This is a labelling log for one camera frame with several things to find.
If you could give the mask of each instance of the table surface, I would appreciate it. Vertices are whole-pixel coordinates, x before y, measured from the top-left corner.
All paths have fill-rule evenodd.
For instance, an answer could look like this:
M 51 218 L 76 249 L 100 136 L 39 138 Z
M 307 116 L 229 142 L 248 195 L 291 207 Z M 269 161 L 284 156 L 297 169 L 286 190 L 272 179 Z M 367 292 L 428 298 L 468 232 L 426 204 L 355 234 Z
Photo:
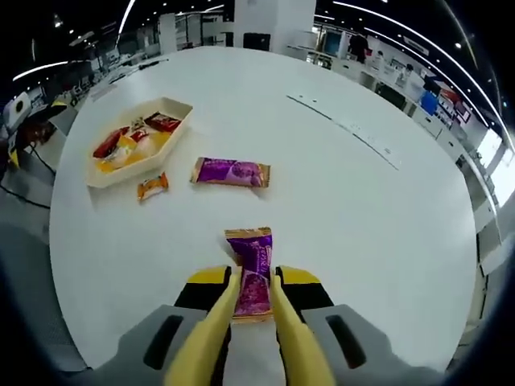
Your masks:
M 312 272 L 335 304 L 385 332 L 395 355 L 443 371 L 471 305 L 476 234 L 464 178 L 439 145 L 380 96 L 300 60 L 225 47 L 168 57 L 88 98 L 60 159 L 51 265 L 86 363 L 112 358 L 118 339 L 173 304 L 196 270 L 231 264 L 225 229 L 270 226 L 273 265 Z M 287 94 L 388 142 L 401 167 Z M 101 127 L 162 96 L 194 106 L 163 165 L 170 191 L 137 202 L 137 184 L 158 171 L 86 187 L 86 153 Z M 199 156 L 270 164 L 270 187 L 192 185 Z

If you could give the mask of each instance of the black slot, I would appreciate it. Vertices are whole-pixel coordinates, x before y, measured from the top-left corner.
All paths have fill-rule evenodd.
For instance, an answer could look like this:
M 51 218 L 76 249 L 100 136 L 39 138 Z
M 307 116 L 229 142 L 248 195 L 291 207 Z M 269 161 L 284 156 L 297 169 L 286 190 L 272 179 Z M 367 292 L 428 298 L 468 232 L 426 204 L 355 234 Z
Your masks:
M 164 321 L 158 333 L 152 339 L 152 343 L 146 350 L 145 356 L 143 357 L 144 364 L 154 370 L 161 370 L 163 368 L 168 348 L 182 322 L 183 317 L 176 315 L 172 315 Z
M 326 320 L 338 340 L 349 368 L 358 368 L 364 364 L 367 360 L 365 353 L 344 320 L 339 315 L 327 316 Z

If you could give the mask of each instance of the ceiling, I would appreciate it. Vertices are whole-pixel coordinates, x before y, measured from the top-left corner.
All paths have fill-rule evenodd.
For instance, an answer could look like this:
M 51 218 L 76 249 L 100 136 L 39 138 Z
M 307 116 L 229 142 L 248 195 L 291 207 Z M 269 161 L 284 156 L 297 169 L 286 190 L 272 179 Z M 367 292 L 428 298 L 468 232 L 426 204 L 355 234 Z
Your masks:
M 153 22 L 162 13 L 205 10 L 228 1 L 231 0 L 188 0 L 187 2 L 136 0 L 124 31 L 133 31 L 140 27 L 142 23 L 148 23 L 148 18 Z M 511 42 L 507 39 L 509 36 L 507 29 L 510 21 L 509 12 L 507 10 L 503 11 L 501 7 L 508 7 L 508 3 L 504 5 L 497 0 L 491 0 L 488 5 L 485 5 L 484 2 L 447 0 L 447 4 L 450 5 L 456 19 L 463 28 L 463 34 L 456 19 L 450 15 L 449 10 L 445 7 L 443 0 L 341 1 L 373 10 L 413 28 L 438 44 L 464 66 L 495 105 L 498 105 L 497 99 L 499 97 L 504 98 L 501 100 L 507 98 L 503 90 L 509 89 L 509 87 L 503 87 L 503 85 L 513 78 L 511 76 L 511 64 L 505 59 L 508 46 L 511 45 Z M 25 89 L 27 86 L 33 86 L 38 78 L 47 76 L 48 73 L 52 74 L 57 70 L 55 68 L 43 70 L 23 77 L 17 81 L 18 83 L 12 82 L 12 78 L 21 72 L 44 64 L 80 59 L 84 55 L 87 43 L 79 43 L 75 47 L 69 46 L 79 35 L 93 31 L 95 35 L 89 41 L 101 39 L 105 32 L 116 35 L 128 3 L 129 0 L 88 0 L 87 2 L 66 0 L 26 2 L 25 0 L 19 0 L 10 4 L 11 14 L 16 16 L 4 18 L 4 23 L 0 26 L 4 41 L 7 41 L 7 49 L 4 54 L 7 54 L 9 58 L 4 61 L 6 67 L 0 74 L 3 93 L 12 96 L 13 92 L 17 92 L 17 88 Z M 63 25 L 59 28 L 54 27 L 54 14 L 59 15 L 63 22 Z M 316 22 L 330 23 L 338 27 L 353 27 L 356 30 L 361 27 L 369 27 L 392 38 L 401 34 L 426 48 L 430 48 L 428 60 L 435 64 L 439 60 L 438 67 L 463 90 L 471 89 L 469 96 L 477 105 L 491 110 L 485 103 L 483 96 L 473 87 L 471 81 L 448 58 L 416 35 L 377 16 L 367 14 L 361 10 L 336 5 L 332 0 L 317 0 L 315 14 L 334 18 L 334 20 L 330 20 L 315 17 Z M 492 23 L 489 22 L 493 20 L 496 22 L 492 26 Z M 468 49 L 464 36 L 467 36 L 471 44 L 473 55 L 471 55 L 471 50 Z M 35 60 L 32 54 L 32 40 L 35 42 Z M 461 43 L 462 48 L 457 49 L 455 43 Z M 501 110 L 503 114 L 509 113 L 507 108 Z

